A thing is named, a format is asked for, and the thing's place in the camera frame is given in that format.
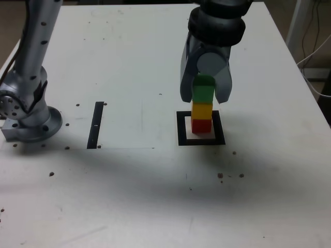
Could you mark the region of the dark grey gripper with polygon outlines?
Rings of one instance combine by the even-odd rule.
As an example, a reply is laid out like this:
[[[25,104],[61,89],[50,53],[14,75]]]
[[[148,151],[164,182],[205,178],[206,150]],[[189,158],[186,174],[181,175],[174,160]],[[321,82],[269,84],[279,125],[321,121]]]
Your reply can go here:
[[[200,49],[215,50],[217,53],[208,52],[201,55]],[[191,102],[193,80],[199,71],[201,74],[214,78],[217,102],[219,104],[227,102],[232,90],[232,77],[228,60],[230,53],[230,46],[210,45],[188,32],[180,64],[180,96],[182,101]]]

